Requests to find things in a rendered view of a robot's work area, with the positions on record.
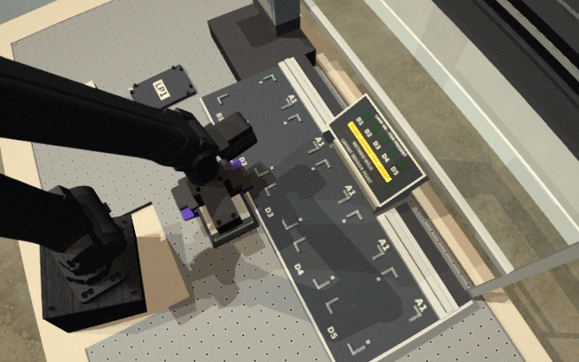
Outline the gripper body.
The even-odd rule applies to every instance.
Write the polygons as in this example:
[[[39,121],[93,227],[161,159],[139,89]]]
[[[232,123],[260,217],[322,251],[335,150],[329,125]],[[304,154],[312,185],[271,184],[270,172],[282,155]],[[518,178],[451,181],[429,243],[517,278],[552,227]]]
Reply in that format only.
[[[222,163],[222,166],[225,170],[225,172],[228,175],[228,178],[230,180],[230,183],[232,184],[233,187],[233,191],[229,193],[230,197],[233,197],[237,194],[240,194],[250,188],[253,187],[253,183],[249,177],[249,175],[247,174],[244,166],[241,166],[237,169],[234,169],[233,166],[231,165],[230,162],[226,161],[225,159],[221,159],[219,161],[217,161],[218,164],[219,162]],[[210,181],[207,184],[194,184],[197,186],[205,186],[208,184],[213,183],[218,175],[220,173],[220,166],[219,166],[219,171],[216,175],[216,177]],[[177,207],[179,210],[183,210],[185,208],[187,208],[189,206],[191,211],[194,211],[195,209],[199,208],[200,206],[198,205],[198,203],[196,202],[196,200],[193,198],[190,189],[185,181],[187,177],[181,178],[178,180],[178,186],[173,187],[171,189],[171,193],[172,196],[175,199],[175,202],[177,204]],[[180,190],[181,189],[181,190]]]

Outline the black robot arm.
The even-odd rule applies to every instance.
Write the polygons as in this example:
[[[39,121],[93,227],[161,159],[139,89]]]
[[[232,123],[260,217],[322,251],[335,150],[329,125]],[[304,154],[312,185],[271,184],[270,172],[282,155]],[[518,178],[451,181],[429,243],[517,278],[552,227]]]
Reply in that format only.
[[[240,112],[203,127],[178,107],[150,107],[0,56],[0,138],[173,167],[184,172],[220,235],[243,224],[229,195],[232,184],[216,159],[230,162],[257,143]],[[212,181],[219,166],[213,183],[194,185]],[[0,237],[50,249],[82,304],[127,278],[117,257],[128,243],[111,212],[90,186],[57,185],[48,192],[0,173]]]

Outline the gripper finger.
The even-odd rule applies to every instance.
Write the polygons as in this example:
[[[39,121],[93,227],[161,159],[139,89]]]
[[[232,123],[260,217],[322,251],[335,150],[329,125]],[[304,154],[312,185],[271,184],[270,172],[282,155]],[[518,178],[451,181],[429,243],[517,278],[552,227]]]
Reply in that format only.
[[[230,162],[230,163],[231,163],[231,165],[233,166],[234,169],[237,169],[237,168],[243,166],[242,163],[241,163],[241,161],[240,161],[239,159],[234,160],[234,161],[232,161],[232,162]],[[242,192],[241,195],[244,195],[246,192],[250,191],[250,190],[253,189],[253,188],[254,188],[254,186],[253,186],[252,188],[250,188],[250,189]]]
[[[182,215],[184,221],[188,221],[193,217],[199,217],[197,209],[195,209],[194,212],[192,212],[189,209],[189,207],[187,207],[183,210],[180,210],[180,212],[181,212],[181,215]]]

